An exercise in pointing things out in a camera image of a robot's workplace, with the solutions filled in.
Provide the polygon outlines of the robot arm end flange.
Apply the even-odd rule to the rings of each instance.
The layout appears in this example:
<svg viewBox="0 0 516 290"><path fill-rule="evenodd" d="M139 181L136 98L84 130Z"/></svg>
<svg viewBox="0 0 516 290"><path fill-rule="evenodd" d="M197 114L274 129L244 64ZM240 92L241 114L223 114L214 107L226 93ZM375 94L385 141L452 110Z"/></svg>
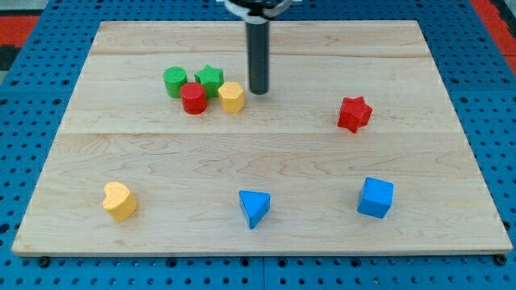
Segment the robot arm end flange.
<svg viewBox="0 0 516 290"><path fill-rule="evenodd" d="M262 23L276 18L292 6L293 0L224 0L232 14L247 23Z"/></svg>

